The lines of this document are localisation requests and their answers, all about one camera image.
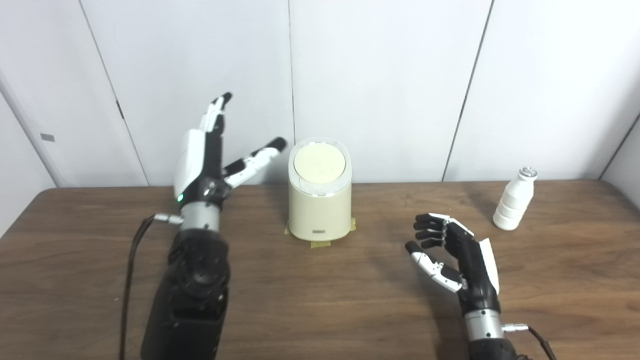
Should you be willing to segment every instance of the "prosthetic hand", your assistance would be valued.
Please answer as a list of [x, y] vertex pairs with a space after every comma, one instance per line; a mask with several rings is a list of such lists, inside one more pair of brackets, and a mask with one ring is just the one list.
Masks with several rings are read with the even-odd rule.
[[[412, 259], [444, 288], [456, 293], [468, 332], [471, 360], [519, 360], [505, 332], [531, 331], [550, 359], [555, 359], [548, 343], [525, 324], [506, 324], [500, 321], [498, 271], [489, 239], [476, 241], [474, 234], [456, 219], [447, 215], [423, 214], [415, 217], [413, 228], [417, 242], [405, 247]], [[456, 270], [427, 255], [423, 249], [444, 247], [458, 260]]]
[[222, 133], [226, 93], [213, 100], [200, 129], [189, 130], [179, 160], [174, 195], [181, 216], [155, 220], [180, 225], [168, 269], [157, 290], [142, 343], [144, 360], [211, 360], [216, 356], [227, 311], [228, 245], [218, 232], [222, 203], [279, 155], [286, 141], [276, 138], [223, 168]]

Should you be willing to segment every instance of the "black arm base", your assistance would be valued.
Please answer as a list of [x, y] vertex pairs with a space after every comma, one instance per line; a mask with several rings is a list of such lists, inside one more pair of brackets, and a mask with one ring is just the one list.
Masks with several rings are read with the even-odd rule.
[[143, 360], [215, 358], [227, 312], [227, 252], [212, 231], [178, 233], [149, 315]]
[[517, 360], [518, 355], [507, 339], [482, 339], [469, 343], [470, 360]]

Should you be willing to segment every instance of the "beige container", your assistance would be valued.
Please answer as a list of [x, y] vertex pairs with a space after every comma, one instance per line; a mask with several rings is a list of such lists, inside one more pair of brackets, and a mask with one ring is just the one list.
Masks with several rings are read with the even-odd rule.
[[351, 230], [351, 160], [338, 141], [309, 138], [289, 155], [289, 230], [308, 241]]

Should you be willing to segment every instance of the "black cable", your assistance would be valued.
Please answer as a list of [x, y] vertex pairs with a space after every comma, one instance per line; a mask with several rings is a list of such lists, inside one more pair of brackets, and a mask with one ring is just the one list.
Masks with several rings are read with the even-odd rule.
[[144, 219], [131, 242], [129, 263], [127, 264], [127, 278], [124, 284], [124, 295], [122, 296], [122, 317], [120, 318], [120, 355], [118, 356], [120, 360], [124, 360], [124, 348], [125, 342], [127, 341], [127, 313], [129, 312], [129, 294], [131, 292], [131, 279], [133, 278], [133, 262], [136, 258], [138, 244], [153, 221], [153, 216]]
[[551, 346], [549, 346], [549, 343], [542, 337], [542, 335], [535, 331], [531, 326], [529, 327], [529, 332], [533, 334], [538, 341], [540, 341], [540, 346], [542, 347], [542, 350], [545, 351], [549, 360], [556, 360], [556, 355], [554, 355], [553, 350], [551, 350]]

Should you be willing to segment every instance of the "wooden table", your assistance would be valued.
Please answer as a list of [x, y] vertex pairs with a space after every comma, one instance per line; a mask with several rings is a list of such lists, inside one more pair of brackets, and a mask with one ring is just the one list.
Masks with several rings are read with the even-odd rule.
[[[284, 234], [283, 186], [243, 186], [221, 231], [232, 279], [218, 359], [465, 359], [456, 297], [410, 260], [413, 217], [450, 214], [492, 239], [504, 322], [558, 360], [640, 358], [640, 213], [600, 181], [539, 181], [520, 227], [490, 217], [505, 183], [359, 184], [357, 230], [330, 247]], [[54, 189], [0, 241], [0, 359], [116, 359], [131, 237], [177, 211], [169, 188]], [[128, 358], [137, 359], [175, 228], [138, 249]], [[546, 359], [527, 333], [519, 352]]]

